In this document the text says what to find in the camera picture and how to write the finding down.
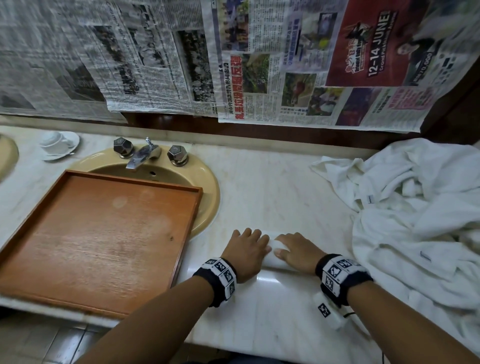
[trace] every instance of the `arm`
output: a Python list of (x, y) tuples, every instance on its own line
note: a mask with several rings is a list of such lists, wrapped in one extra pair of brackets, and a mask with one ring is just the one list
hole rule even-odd
[[(259, 271), (271, 250), (261, 231), (235, 230), (222, 258), (244, 283)], [(212, 286), (202, 277), (191, 277), (152, 299), (108, 332), (78, 364), (167, 363), (214, 299)]]
[[(290, 250), (275, 249), (278, 258), (303, 273), (315, 274), (325, 252), (299, 233), (280, 235), (277, 240)], [(350, 288), (347, 300), (392, 363), (480, 363), (432, 321), (371, 281)]]

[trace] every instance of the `black wristband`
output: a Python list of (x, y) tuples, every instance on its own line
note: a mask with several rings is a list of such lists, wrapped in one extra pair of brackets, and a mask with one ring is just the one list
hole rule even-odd
[(204, 278), (212, 286), (214, 298), (210, 307), (219, 307), (235, 292), (237, 272), (225, 259), (209, 259), (193, 275)]
[(349, 306), (347, 293), (351, 287), (373, 281), (365, 267), (340, 254), (328, 254), (320, 259), (315, 274), (322, 281), (322, 292), (338, 307)]

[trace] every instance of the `tile floor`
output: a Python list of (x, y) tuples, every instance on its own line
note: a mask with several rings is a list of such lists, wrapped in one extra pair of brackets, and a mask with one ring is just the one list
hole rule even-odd
[[(94, 325), (25, 312), (0, 312), (0, 364), (70, 364), (107, 331)], [(207, 363), (229, 352), (183, 344), (170, 364), (187, 360)]]

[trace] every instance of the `person's right arm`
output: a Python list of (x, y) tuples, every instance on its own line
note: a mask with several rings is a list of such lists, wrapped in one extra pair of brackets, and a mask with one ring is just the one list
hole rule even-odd
[[(301, 234), (280, 235), (290, 251), (274, 254), (300, 272), (315, 274), (326, 255)], [(479, 364), (480, 359), (432, 321), (368, 281), (348, 290), (347, 300), (392, 364)]]

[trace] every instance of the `hand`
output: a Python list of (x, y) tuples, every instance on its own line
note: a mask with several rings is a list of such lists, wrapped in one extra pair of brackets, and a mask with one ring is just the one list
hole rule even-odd
[(252, 232), (245, 229), (242, 235), (235, 230), (223, 251), (222, 258), (228, 260), (237, 271), (237, 282), (244, 283), (260, 272), (262, 261), (269, 252), (271, 246), (267, 246), (270, 238), (262, 235), (260, 230)]
[(281, 234), (275, 240), (282, 242), (290, 250), (275, 249), (273, 251), (275, 256), (302, 273), (314, 275), (319, 260), (326, 255), (322, 249), (305, 239), (299, 232)]

